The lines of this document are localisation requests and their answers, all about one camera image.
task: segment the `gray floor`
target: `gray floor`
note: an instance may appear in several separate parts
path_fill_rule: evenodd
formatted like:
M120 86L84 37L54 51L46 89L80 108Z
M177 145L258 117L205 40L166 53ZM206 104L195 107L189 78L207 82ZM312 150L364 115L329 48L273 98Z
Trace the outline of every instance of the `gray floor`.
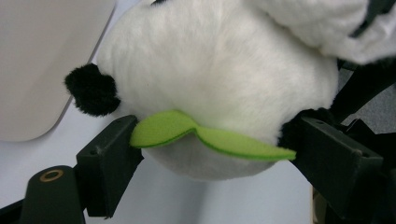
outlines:
M350 76L351 72L341 70L340 88ZM344 123L349 124L353 119L362 119L375 133L396 133L396 84L379 93Z

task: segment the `panda plush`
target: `panda plush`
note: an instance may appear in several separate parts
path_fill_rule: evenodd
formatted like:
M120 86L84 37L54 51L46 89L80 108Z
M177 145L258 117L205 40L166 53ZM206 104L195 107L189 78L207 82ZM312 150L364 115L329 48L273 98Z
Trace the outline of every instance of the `panda plush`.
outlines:
M276 147L299 112L331 106L337 78L334 57L249 1L143 0L106 35L97 65L75 69L65 84L93 116L117 109L144 122L177 111L194 125ZM277 161L221 153L201 140L190 132L144 150L200 180L255 175Z

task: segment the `round hole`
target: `round hole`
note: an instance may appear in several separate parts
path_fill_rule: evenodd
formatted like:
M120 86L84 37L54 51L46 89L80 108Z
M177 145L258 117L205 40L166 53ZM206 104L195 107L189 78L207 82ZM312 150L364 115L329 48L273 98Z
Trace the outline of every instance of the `round hole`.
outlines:
M40 176L40 181L41 182L50 182L50 181L58 179L62 175L64 175L63 170L51 170L51 171L44 173L42 176Z

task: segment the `felt leaf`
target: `felt leaf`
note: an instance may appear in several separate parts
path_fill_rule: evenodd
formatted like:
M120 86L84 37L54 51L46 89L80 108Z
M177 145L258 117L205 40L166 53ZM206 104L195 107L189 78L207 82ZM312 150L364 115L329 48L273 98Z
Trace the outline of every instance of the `felt leaf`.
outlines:
M292 150L274 147L240 133L199 127L197 135L205 145L217 152L239 158L262 161L295 159Z
M198 124L185 114L165 111L140 121L132 132L133 147L159 147L195 131Z

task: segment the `white plush body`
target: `white plush body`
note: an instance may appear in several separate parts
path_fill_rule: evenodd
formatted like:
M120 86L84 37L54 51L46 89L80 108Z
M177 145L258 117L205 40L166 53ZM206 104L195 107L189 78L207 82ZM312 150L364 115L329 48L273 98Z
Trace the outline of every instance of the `white plush body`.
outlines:
M144 0L107 35L97 62L121 108L144 119L177 109L199 124L276 145L298 112L329 107L335 59L325 58L243 0ZM272 165L219 154L189 135L146 151L196 179L255 175Z

